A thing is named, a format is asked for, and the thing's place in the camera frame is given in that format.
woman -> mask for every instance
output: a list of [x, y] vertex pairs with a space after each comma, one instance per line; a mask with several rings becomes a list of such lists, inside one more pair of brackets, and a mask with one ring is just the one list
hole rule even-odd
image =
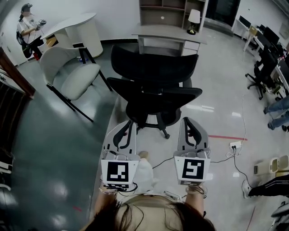
[[17, 23], [17, 30], [22, 35], [25, 43], [27, 43], [40, 58], [42, 53], [38, 47], [43, 44], [43, 41], [40, 39], [43, 35], [40, 28], [46, 23], [46, 21], [43, 20], [42, 23], [39, 24], [39, 21], [30, 13], [31, 7], [32, 5], [29, 3], [22, 6], [20, 19]]
[[[142, 186], [151, 181], [153, 187], [153, 178], [150, 177], [153, 169], [147, 161], [148, 153], [141, 152], [139, 156], [141, 160], [134, 182]], [[117, 191], [101, 185], [95, 203], [94, 220], [83, 230], [214, 231], [212, 223], [204, 219], [204, 190], [201, 187], [188, 187], [186, 192], [185, 203], [152, 193], [126, 196], [120, 203], [116, 199]]]

electrical outlet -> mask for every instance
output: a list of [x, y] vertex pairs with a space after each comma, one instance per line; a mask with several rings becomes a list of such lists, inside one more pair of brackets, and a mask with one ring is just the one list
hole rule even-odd
[[236, 146], [236, 148], [240, 148], [242, 147], [242, 143], [241, 141], [230, 143], [230, 149], [232, 149], [233, 146]]

curved white desk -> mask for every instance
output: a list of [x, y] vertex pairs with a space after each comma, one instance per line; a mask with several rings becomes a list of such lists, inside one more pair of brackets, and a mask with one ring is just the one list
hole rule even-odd
[[50, 30], [41, 37], [41, 39], [47, 38], [54, 34], [59, 42], [59, 46], [73, 48], [72, 42], [69, 39], [65, 29], [75, 26], [82, 43], [89, 50], [92, 57], [100, 56], [103, 52], [103, 47], [100, 43], [95, 22], [92, 20], [95, 15], [96, 13], [86, 13], [68, 18], [50, 28]]

sneaker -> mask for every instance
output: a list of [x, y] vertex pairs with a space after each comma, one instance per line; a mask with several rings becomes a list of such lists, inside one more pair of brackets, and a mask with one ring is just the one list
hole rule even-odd
[[248, 198], [249, 198], [249, 192], [251, 191], [251, 189], [252, 189], [252, 188], [250, 187], [248, 181], [247, 181], [247, 180], [244, 180], [244, 181], [243, 181], [243, 184], [242, 184], [242, 191], [243, 191], [243, 197], [244, 197], [245, 199], [248, 199]]
[[263, 112], [265, 115], [268, 113], [267, 107], [264, 108]]
[[140, 156], [141, 159], [146, 159], [146, 160], [148, 160], [148, 158], [149, 158], [149, 152], [147, 152], [147, 151], [141, 151], [141, 152], [139, 153], [139, 156]]
[[274, 129], [275, 129], [275, 128], [272, 126], [271, 123], [268, 123], [267, 126], [268, 126], [268, 128], [271, 129], [271, 130], [274, 130]]

white cable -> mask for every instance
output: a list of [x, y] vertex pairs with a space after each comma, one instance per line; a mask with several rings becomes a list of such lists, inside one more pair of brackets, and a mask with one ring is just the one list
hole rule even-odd
[[241, 149], [240, 149], [238, 155], [236, 155], [237, 151], [236, 151], [235, 153], [234, 153], [234, 151], [233, 151], [233, 153], [227, 152], [227, 153], [226, 153], [226, 157], [233, 157], [233, 156], [238, 157], [238, 156], [240, 156], [241, 151], [242, 151], [242, 149], [243, 149], [243, 143], [244, 143], [244, 141], [245, 141], [246, 134], [247, 134], [247, 131], [246, 131], [246, 123], [245, 123], [245, 118], [244, 118], [244, 96], [245, 96], [245, 95], [247, 95], [247, 93], [242, 95], [242, 110], [243, 110], [243, 122], [244, 122], [244, 128], [245, 128], [245, 135], [244, 135], [243, 141], [241, 142]]

